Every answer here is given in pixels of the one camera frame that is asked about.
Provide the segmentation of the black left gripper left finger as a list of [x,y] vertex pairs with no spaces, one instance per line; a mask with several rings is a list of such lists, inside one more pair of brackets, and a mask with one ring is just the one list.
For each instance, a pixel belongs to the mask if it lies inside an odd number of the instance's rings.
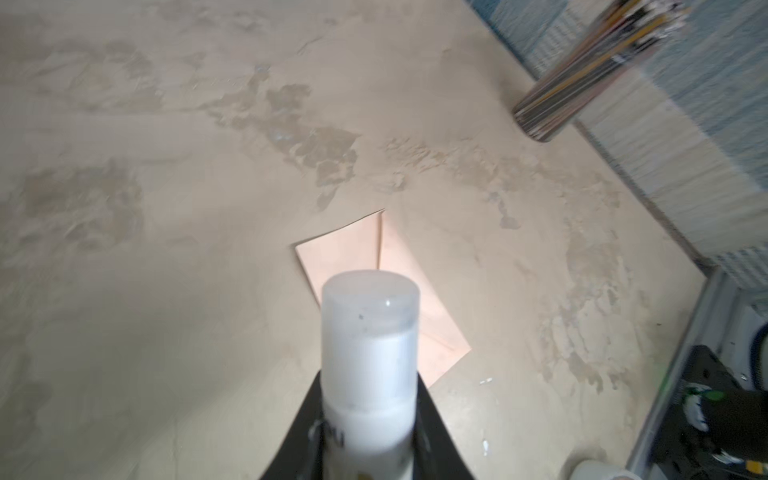
[[323,477],[321,373],[318,372],[261,480],[320,480]]

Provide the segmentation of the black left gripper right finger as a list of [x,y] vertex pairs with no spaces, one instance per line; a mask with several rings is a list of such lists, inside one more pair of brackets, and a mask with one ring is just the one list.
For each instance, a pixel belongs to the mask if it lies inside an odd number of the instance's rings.
[[472,480],[421,376],[418,376],[416,420],[413,434],[413,478]]

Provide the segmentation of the white glue stick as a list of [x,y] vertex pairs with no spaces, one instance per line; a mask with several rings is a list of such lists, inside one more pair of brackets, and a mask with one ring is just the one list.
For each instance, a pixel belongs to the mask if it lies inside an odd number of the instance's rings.
[[323,286],[324,478],[412,477],[419,306],[417,285],[392,272],[344,272]]

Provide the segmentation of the pink envelope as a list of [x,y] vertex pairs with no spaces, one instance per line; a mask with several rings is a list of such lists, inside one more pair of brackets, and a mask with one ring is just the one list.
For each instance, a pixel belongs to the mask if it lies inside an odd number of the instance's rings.
[[322,302],[323,285],[332,276],[347,271],[384,270],[416,283],[421,295],[418,370],[428,387],[471,351],[386,211],[301,242],[295,252],[318,303]]

